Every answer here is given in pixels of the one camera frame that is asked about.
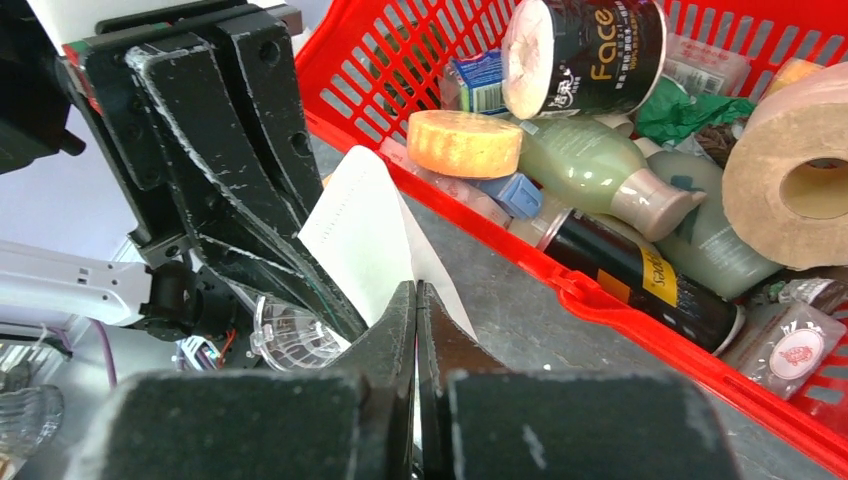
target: green plastic bottle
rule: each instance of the green plastic bottle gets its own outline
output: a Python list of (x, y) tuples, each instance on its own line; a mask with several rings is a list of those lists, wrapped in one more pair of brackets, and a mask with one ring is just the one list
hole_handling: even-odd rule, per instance
[(706, 158), (666, 151), (647, 138), (636, 140), (636, 145), (658, 177), (707, 194), (704, 203), (671, 235), (655, 243), (677, 271), (733, 300), (783, 268), (754, 251), (731, 228), (721, 202), (723, 171), (718, 165)]
[(567, 205), (613, 215), (654, 242), (706, 197), (660, 180), (627, 137), (589, 117), (510, 119), (524, 129), (518, 169)]

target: blue box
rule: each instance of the blue box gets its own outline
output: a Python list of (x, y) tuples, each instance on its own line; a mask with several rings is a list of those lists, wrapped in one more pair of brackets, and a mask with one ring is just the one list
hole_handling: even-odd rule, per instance
[(469, 180), (468, 183), (495, 199), (512, 217), (533, 218), (542, 209), (542, 192), (523, 173), (492, 180)]
[(439, 90), (445, 110), (484, 115), (506, 112), (500, 49), (451, 59), (439, 79)]

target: transparent plastic lid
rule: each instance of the transparent plastic lid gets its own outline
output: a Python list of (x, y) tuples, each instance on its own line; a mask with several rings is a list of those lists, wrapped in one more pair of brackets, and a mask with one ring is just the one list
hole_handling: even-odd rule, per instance
[(313, 313), (274, 298), (259, 297), (253, 326), (251, 350), (277, 370), (321, 368), (343, 351)]

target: red plastic basket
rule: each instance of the red plastic basket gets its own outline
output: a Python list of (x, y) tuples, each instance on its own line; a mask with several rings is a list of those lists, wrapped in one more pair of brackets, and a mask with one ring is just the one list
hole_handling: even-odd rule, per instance
[[(297, 58), (298, 76), (311, 131), (346, 152), (361, 144), (376, 149), (385, 137), (406, 136), (414, 110), (435, 104), (436, 77), (455, 56), (500, 45), (516, 0), (337, 0)], [(806, 58), (823, 65), (845, 60), (848, 2), (844, 0), (697, 0), (660, 2), (676, 33), (751, 58), (740, 95), (757, 98), (785, 59)], [(411, 32), (408, 39), (399, 28)], [(412, 68), (424, 45), (439, 45), (435, 68), (417, 81)], [(385, 35), (394, 36), (389, 45)], [(386, 52), (379, 59), (375, 48)], [(379, 78), (369, 73), (380, 65)], [(404, 93), (396, 75), (413, 86)], [(396, 102), (390, 84), (405, 99)], [(388, 114), (388, 101), (398, 112)], [(840, 477), (848, 477), (848, 337), (790, 402), (736, 373), (650, 317), (625, 306), (583, 274), (571, 272), (495, 224), (407, 172), (388, 164), (398, 187), (478, 240), (554, 288), (562, 305), (584, 320), (608, 325), (632, 339)]]

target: toilet paper roll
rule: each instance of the toilet paper roll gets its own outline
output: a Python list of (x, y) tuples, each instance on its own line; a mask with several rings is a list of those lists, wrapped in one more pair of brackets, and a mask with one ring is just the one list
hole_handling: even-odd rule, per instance
[(848, 264), (848, 63), (765, 98), (730, 153), (724, 210), (762, 256), (801, 270)]
[(504, 101), (522, 120), (630, 113), (650, 96), (666, 54), (653, 0), (524, 0), (504, 34)]

